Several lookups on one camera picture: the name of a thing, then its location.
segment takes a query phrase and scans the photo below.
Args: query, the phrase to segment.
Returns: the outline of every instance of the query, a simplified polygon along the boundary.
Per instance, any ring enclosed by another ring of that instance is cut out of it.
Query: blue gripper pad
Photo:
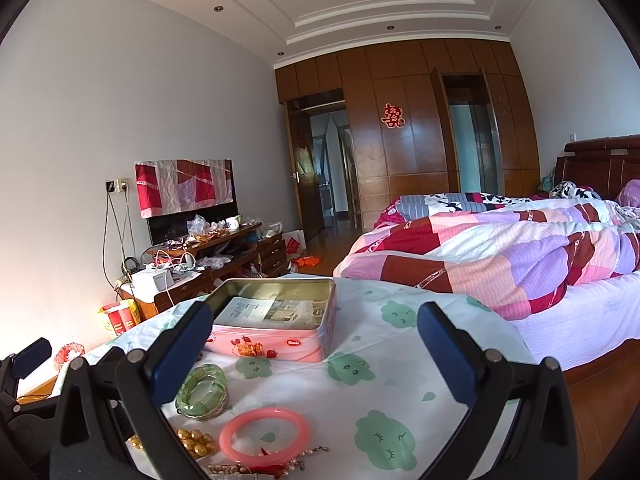
[[[473,359],[466,352],[476,350],[479,353],[481,350],[471,336],[455,328],[446,314],[432,301],[422,304],[418,309],[417,326],[422,342],[453,397],[471,408],[476,403],[476,384],[482,378],[483,366],[479,355],[473,356],[477,357]]]
[[[172,329],[162,332],[149,348],[147,369],[156,406],[172,402],[211,333],[213,313],[196,301]]]
[[[41,337],[14,356],[12,373],[16,379],[25,379],[51,357],[51,344]]]

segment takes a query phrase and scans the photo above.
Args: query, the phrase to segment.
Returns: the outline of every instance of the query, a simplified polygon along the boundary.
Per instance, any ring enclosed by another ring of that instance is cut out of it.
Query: pink bangle
[[[293,422],[298,427],[298,435],[293,443],[280,451],[271,453],[270,455],[245,455],[231,446],[231,437],[236,434],[240,428],[261,418],[283,418],[289,422]],[[241,463],[249,468],[251,467],[268,467],[271,465],[283,465],[297,457],[300,452],[304,451],[309,443],[311,430],[309,424],[299,413],[292,412],[285,408],[258,408],[249,412],[241,413],[231,419],[227,425],[222,428],[218,437],[220,451],[224,453],[230,460]]]

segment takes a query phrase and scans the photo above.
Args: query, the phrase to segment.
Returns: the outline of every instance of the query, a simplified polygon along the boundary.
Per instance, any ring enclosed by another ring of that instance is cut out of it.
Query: gold bead
[[[196,444],[193,447],[193,450],[196,452],[197,456],[205,456],[207,454],[207,448],[204,447],[202,444]]]

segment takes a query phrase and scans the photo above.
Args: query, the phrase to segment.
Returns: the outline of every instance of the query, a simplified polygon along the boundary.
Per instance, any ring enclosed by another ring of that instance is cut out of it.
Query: television
[[[152,216],[147,218],[149,236],[153,245],[161,244],[167,240],[176,240],[188,234],[187,222],[193,220],[196,215],[202,216],[207,222],[220,222],[238,214],[238,202],[236,202],[236,185],[234,183],[233,167],[231,172],[231,193],[233,201],[228,204],[219,204],[202,209],[193,209],[172,213],[169,215]]]

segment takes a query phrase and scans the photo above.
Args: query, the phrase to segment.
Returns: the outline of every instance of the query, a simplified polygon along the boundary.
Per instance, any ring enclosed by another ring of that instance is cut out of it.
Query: wall socket
[[[129,190],[129,184],[126,178],[117,178],[116,180],[107,180],[104,183],[107,193],[122,193]]]

